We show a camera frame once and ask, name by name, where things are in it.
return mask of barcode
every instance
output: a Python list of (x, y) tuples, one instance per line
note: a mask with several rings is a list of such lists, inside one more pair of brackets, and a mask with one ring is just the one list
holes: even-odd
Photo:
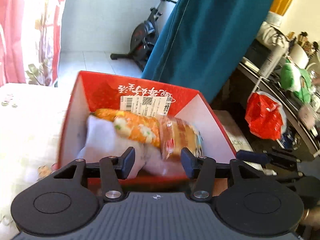
[(127, 102), (125, 104), (125, 110), (126, 111), (131, 111), (132, 108), (132, 100), (133, 98), (127, 98)]
[(152, 97), (143, 97), (142, 105), (143, 106), (151, 106), (152, 105)]

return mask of red plastic bag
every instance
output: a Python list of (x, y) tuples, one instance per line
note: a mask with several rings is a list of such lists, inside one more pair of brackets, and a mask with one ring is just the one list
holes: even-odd
[(287, 127), (282, 104), (262, 91), (248, 98), (245, 119), (250, 132), (262, 139), (280, 139)]

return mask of tile grout line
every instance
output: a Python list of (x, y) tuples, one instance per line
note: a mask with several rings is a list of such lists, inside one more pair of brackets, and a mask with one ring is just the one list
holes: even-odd
[(82, 51), (82, 55), (83, 55), (84, 67), (85, 67), (85, 70), (87, 70), (87, 66), (86, 66), (86, 64), (85, 64), (84, 52), (83, 52), (83, 51)]
[(108, 56), (107, 56), (107, 54), (106, 54), (106, 52), (104, 51), (104, 55), (106, 55), (106, 60), (108, 61), (108, 63), (110, 64), (110, 66), (111, 66), (111, 68), (112, 68), (112, 70), (113, 70), (113, 73), (114, 73), (114, 75), (116, 75), (116, 72), (115, 72), (115, 70), (114, 70), (114, 68), (113, 68), (113, 66), (112, 66), (112, 64), (111, 64), (111, 62), (109, 61), (109, 59), (108, 59)]

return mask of white label sticker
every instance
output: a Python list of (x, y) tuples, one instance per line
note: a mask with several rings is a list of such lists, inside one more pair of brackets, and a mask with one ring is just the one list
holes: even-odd
[(172, 97), (122, 96), (120, 110), (143, 116), (167, 115)]

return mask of floral curtain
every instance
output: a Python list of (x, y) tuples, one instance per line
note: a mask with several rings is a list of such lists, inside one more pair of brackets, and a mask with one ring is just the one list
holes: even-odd
[(0, 0), (0, 86), (52, 86), (65, 0)]

